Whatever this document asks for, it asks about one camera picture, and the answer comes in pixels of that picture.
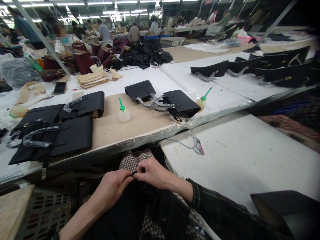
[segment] blue shirt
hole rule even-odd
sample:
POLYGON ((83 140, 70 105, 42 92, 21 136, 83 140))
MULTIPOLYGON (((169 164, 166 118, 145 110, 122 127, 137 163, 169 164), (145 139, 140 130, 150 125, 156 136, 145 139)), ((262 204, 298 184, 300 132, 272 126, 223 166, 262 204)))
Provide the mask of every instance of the blue shirt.
POLYGON ((14 19, 14 27, 25 35, 29 42, 41 42, 35 31, 31 28, 29 23, 22 17, 14 19))
POLYGON ((99 33, 102 35, 103 41, 111 40, 109 28, 103 23, 101 23, 99 26, 99 33))

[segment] checkered fabric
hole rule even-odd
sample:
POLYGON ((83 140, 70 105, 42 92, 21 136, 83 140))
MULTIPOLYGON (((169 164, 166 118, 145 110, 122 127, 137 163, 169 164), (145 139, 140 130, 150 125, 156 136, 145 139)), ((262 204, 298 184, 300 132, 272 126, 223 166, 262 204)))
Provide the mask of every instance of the checkered fabric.
MULTIPOLYGON (((138 163, 142 160, 148 159, 148 158, 154 158, 153 154, 151 153, 150 149, 145 149, 143 151, 137 151, 137 152, 131 152, 127 151, 121 160, 119 169, 125 168, 129 170, 131 173, 137 170, 138 163)), ((186 206, 187 203, 184 201, 184 199, 177 193, 174 193, 186 206)), ((190 214, 193 215, 193 217, 198 220, 198 223, 200 223, 199 219, 196 217, 196 215, 193 213, 193 211, 190 212, 190 214)), ((153 239, 165 239, 161 228, 152 222, 150 216, 149 216, 149 206, 146 206, 146 213, 145 217, 142 222, 141 232, 139 239, 143 239, 142 236, 145 233, 149 233, 153 239)), ((197 232, 191 227, 188 226, 186 230, 185 239, 187 240, 193 240, 193 239, 201 239, 200 236, 198 236, 197 232)))

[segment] glue bottle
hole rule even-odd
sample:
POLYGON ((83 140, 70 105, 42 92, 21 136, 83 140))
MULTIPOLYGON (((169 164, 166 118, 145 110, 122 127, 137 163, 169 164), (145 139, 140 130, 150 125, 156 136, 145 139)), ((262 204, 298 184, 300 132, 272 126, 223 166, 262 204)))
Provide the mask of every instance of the glue bottle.
POLYGON ((199 112, 201 112, 204 109, 204 107, 206 106, 207 95, 211 89, 212 89, 212 87, 209 89, 209 91, 206 93, 206 95, 202 96, 200 99, 198 99, 196 101, 196 104, 198 104, 199 107, 201 108, 199 112))
POLYGON ((119 110, 119 119, 121 122, 128 122, 131 118, 130 112, 122 105, 121 99, 120 100, 120 110, 119 110))

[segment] person's left hand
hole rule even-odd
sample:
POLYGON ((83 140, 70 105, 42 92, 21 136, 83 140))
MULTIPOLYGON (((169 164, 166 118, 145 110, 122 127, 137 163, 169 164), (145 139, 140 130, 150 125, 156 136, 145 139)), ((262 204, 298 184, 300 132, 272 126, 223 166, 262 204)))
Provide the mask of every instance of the person's left hand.
POLYGON ((133 181, 133 177, 127 177, 130 174, 131 172, 126 169, 106 173, 88 203, 101 214, 109 211, 119 200, 127 185, 133 181))

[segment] unfinished handbag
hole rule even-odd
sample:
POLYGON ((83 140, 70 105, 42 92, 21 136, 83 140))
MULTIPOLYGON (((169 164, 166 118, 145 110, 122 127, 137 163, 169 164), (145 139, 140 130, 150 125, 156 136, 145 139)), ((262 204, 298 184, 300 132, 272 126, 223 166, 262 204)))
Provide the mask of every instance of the unfinished handbag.
POLYGON ((30 122, 9 165, 27 161, 48 163, 53 157, 90 149, 92 128, 91 116, 63 123, 30 122))
POLYGON ((63 106, 59 112, 60 121, 67 121, 83 116, 100 118, 104 111, 104 92, 86 94, 63 106))
POLYGON ((261 217, 280 233, 295 240, 320 238, 320 203, 299 192, 251 194, 261 217))

